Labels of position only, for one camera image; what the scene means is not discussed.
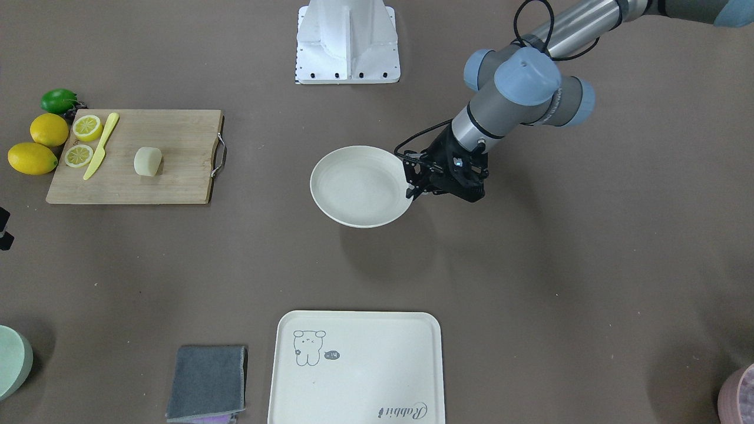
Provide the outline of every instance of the white tray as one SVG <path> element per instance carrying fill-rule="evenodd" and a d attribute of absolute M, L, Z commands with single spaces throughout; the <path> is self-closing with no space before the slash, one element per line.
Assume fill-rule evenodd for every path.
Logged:
<path fill-rule="evenodd" d="M 267 422 L 444 424 L 440 325 L 423 312 L 288 312 Z"/>

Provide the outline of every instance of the mint green bowl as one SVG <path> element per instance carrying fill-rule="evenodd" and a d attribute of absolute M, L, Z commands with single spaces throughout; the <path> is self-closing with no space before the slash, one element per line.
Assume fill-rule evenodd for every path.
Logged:
<path fill-rule="evenodd" d="M 32 346 L 20 333 L 0 325 L 0 401 L 23 384 L 32 369 Z"/>

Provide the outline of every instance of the metal handle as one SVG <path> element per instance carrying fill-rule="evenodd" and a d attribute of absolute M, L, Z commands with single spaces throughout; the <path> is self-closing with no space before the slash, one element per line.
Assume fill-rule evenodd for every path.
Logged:
<path fill-rule="evenodd" d="M 228 148 L 225 147 L 225 141 L 222 140 L 221 133 L 217 133 L 217 139 L 220 141 L 220 144 L 222 144 L 222 159 L 220 160 L 220 165 L 210 172 L 210 178 L 214 178 L 217 175 L 217 172 L 220 171 L 220 168 L 225 166 L 225 156 L 228 154 Z"/>

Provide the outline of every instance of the wooden cutting board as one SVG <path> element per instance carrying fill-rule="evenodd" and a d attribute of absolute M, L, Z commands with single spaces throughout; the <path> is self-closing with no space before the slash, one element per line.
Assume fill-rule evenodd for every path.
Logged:
<path fill-rule="evenodd" d="M 105 148 L 105 160 L 84 181 L 88 164 L 73 168 L 63 158 L 55 170 L 47 202 L 55 204 L 206 204 L 210 201 L 217 134 L 222 125 L 219 110 L 79 109 L 76 118 L 96 115 L 102 123 L 110 112 L 121 118 Z M 83 143 L 73 130 L 63 155 L 74 144 L 97 148 L 98 140 Z M 141 147 L 162 151 L 154 177 L 133 169 Z"/>

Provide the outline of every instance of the cutting board handle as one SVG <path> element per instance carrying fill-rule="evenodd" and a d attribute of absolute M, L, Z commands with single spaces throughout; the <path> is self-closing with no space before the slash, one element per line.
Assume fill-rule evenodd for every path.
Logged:
<path fill-rule="evenodd" d="M 218 165 L 217 167 L 215 167 L 214 169 L 212 169 L 212 172 L 210 172 L 210 178 L 213 178 L 213 179 L 217 175 L 217 172 L 220 171 L 220 168 L 222 168 L 222 167 L 225 166 L 225 157 L 228 154 L 228 149 L 225 147 L 225 141 L 222 140 L 222 134 L 221 133 L 217 133 L 217 140 L 220 142 L 220 143 L 217 143 L 217 146 L 219 146 L 219 145 L 222 144 L 222 158 L 220 159 L 220 165 Z M 214 163 L 215 162 L 215 158 L 217 158 L 217 150 L 215 150 L 215 155 L 213 157 L 212 166 L 215 166 L 215 163 Z"/>

